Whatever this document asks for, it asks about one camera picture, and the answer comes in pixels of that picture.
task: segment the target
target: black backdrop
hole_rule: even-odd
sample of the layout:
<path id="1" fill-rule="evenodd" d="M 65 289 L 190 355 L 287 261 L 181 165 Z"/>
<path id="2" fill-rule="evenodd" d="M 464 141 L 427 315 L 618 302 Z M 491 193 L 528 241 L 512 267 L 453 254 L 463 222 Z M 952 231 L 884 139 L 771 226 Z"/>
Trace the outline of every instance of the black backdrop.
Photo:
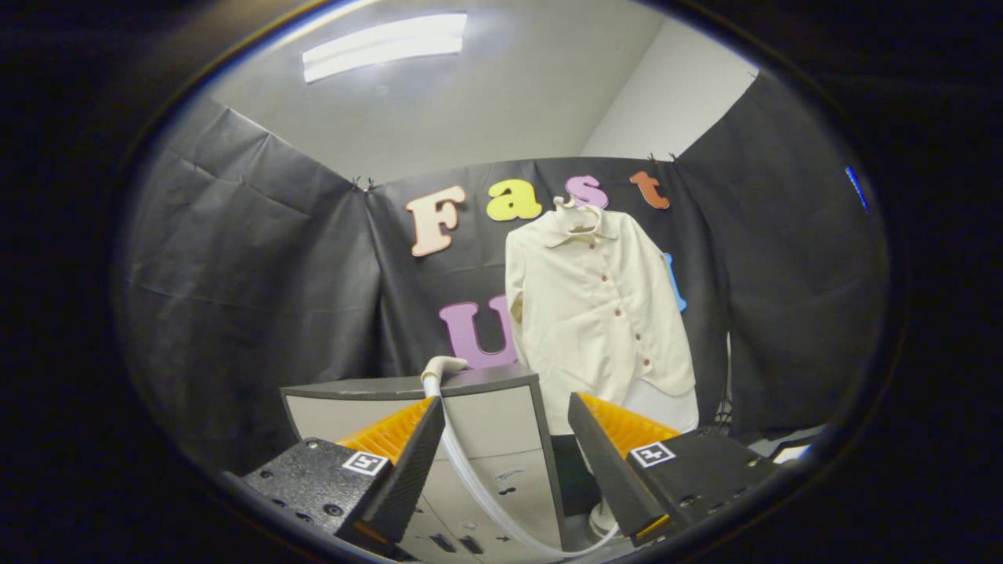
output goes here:
<path id="1" fill-rule="evenodd" d="M 733 434 L 824 422 L 880 332 L 887 259 L 855 164 L 776 80 L 760 75 L 674 162 L 548 159 L 478 165 L 363 191 L 247 118 L 201 100 L 147 165 L 122 261 L 123 334 L 137 387 L 189 454 L 248 471 L 294 436 L 277 387 L 415 374 L 453 354 L 439 310 L 474 303 L 480 347 L 505 337 L 505 236 L 488 188 L 520 179 L 544 210 L 597 179 L 673 257 L 701 422 L 725 390 Z M 629 182 L 656 178 L 656 210 Z M 451 245 L 413 257 L 404 206 L 460 186 Z M 867 201 L 868 187 L 862 187 Z"/>
<path id="2" fill-rule="evenodd" d="M 156 33 L 168 22 L 189 21 L 179 17 L 184 3 L 110 0 L 81 12 L 75 4 L 47 2 L 8 18 L 0 50 L 15 100 L 7 107 L 10 138 L 17 139 L 11 182 L 20 186 L 11 193 L 18 206 L 12 262 L 20 318 L 13 348 L 15 366 L 24 368 L 11 393 L 31 405 L 23 411 L 27 434 L 13 434 L 13 524 L 23 539 L 15 560 L 315 561 L 208 499 L 203 479 L 177 460 L 134 402 L 105 305 L 115 160 L 187 73 L 294 4 L 267 11 L 241 4 L 226 30 L 186 26 L 171 49 L 155 54 L 149 46 Z M 708 542 L 699 561 L 766 562 L 791 554 L 818 562 L 978 560 L 995 546 L 993 515 L 978 500 L 992 476 L 985 469 L 993 450 L 985 446 L 997 440 L 996 399 L 986 393 L 997 365 L 989 361 L 995 348 L 986 329 L 995 320 L 985 307 L 997 289 L 979 273 L 991 272 L 996 256 L 990 252 L 996 198 L 985 188 L 998 180 L 990 170 L 999 135 L 986 116 L 1000 96 L 998 75 L 985 70 L 1000 53 L 993 24 L 999 8 L 913 3 L 900 6 L 901 17 L 889 17 L 817 4 L 782 10 L 775 3 L 756 10 L 733 0 L 702 4 L 795 61 L 848 110 L 848 124 L 860 128 L 871 164 L 884 174 L 883 201 L 897 204 L 896 256 L 911 252 L 922 260 L 897 264 L 896 295 L 909 296 L 911 321 L 892 333 L 902 335 L 899 377 L 886 379 L 862 440 L 847 446 L 813 488 Z M 132 70 L 138 53 L 151 59 L 146 72 Z M 100 82 L 121 69 L 128 69 L 125 79 L 113 87 Z M 97 117 L 82 119 L 98 101 Z M 109 115 L 114 119 L 100 118 Z M 903 279 L 912 280 L 908 292 Z M 874 380 L 876 392 L 880 381 Z M 66 425 L 67 413 L 74 425 Z M 971 456 L 944 456 L 945 449 Z M 931 488 L 940 495 L 930 496 Z M 901 519 L 903 505 L 930 511 Z M 843 542 L 848 534 L 867 542 Z"/>

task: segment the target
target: white hanger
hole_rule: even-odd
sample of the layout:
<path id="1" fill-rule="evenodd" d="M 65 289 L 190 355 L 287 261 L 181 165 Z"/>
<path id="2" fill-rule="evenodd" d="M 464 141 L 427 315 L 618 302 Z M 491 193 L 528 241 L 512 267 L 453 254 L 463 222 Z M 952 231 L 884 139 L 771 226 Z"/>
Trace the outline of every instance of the white hanger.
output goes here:
<path id="1" fill-rule="evenodd" d="M 555 196 L 554 197 L 554 205 L 556 207 L 558 207 L 558 208 L 571 209 L 571 208 L 577 208 L 578 207 L 578 202 L 575 201 L 575 197 L 574 196 L 569 196 L 567 202 L 565 202 L 565 199 L 563 197 L 561 197 L 561 196 Z"/>
<path id="2" fill-rule="evenodd" d="M 555 196 L 554 206 L 557 208 L 555 213 L 558 216 L 558 221 L 569 231 L 580 231 L 583 228 L 591 229 L 596 225 L 594 223 L 595 215 L 584 208 L 579 208 L 578 201 L 574 196 L 568 196 L 567 201 L 561 196 Z"/>

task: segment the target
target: shirt sleeve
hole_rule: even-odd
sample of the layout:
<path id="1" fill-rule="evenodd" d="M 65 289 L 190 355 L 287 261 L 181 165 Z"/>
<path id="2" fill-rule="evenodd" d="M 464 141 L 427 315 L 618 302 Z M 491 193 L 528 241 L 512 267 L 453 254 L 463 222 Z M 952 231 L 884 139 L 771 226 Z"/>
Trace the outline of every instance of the shirt sleeve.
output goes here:
<path id="1" fill-rule="evenodd" d="M 682 313 L 679 311 L 679 302 L 676 301 L 676 291 L 672 287 L 672 272 L 669 271 L 669 262 L 665 259 L 665 253 L 655 245 L 655 242 L 648 237 L 648 234 L 644 232 L 637 222 L 633 221 L 631 218 L 634 229 L 637 230 L 638 238 L 641 240 L 641 244 L 647 249 L 646 253 L 649 260 L 656 261 L 658 265 L 655 267 L 658 272 L 658 277 L 665 281 L 666 292 L 663 296 L 665 297 L 666 304 L 668 306 L 667 310 L 660 310 L 659 321 L 664 323 L 670 335 L 672 342 L 674 343 L 673 354 L 672 354 L 672 365 L 676 373 L 683 374 L 683 377 L 689 381 L 694 381 L 693 374 L 693 356 L 690 353 L 689 338 L 686 335 L 686 327 L 683 324 Z"/>
<path id="2" fill-rule="evenodd" d="M 516 346 L 516 355 L 524 366 L 530 367 L 523 337 L 523 288 L 525 281 L 526 259 L 519 248 L 517 238 L 510 233 L 505 244 L 505 297 L 509 304 L 512 339 Z"/>

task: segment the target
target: cream shirt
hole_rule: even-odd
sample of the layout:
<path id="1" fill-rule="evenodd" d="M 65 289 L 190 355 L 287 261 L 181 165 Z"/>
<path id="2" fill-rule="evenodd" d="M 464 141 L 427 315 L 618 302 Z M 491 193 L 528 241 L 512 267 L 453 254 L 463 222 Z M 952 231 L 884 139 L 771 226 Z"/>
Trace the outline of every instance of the cream shirt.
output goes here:
<path id="1" fill-rule="evenodd" d="M 571 435 L 573 391 L 620 405 L 638 378 L 675 396 L 695 380 L 668 265 L 654 242 L 621 212 L 560 212 L 509 234 L 506 298 L 519 360 L 540 374 L 551 435 Z M 573 232 L 576 219 L 591 229 Z"/>

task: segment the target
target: drawer handle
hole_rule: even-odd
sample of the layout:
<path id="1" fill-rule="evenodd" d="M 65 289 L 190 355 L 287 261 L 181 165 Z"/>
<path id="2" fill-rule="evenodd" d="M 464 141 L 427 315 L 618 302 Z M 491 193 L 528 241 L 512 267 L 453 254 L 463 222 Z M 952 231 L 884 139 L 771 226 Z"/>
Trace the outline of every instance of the drawer handle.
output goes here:
<path id="1" fill-rule="evenodd" d="M 456 552 L 456 549 L 451 544 L 449 544 L 449 541 L 445 540 L 445 536 L 438 534 L 438 535 L 432 535 L 428 538 L 430 538 L 435 544 L 439 545 L 439 548 L 441 548 L 442 550 L 446 552 Z"/>
<path id="2" fill-rule="evenodd" d="M 484 553 L 484 551 L 480 548 L 480 545 L 477 544 L 477 541 L 473 540 L 473 537 L 469 535 L 459 539 L 459 542 L 463 543 L 463 546 L 466 547 L 466 550 L 469 550 L 473 554 Z"/>

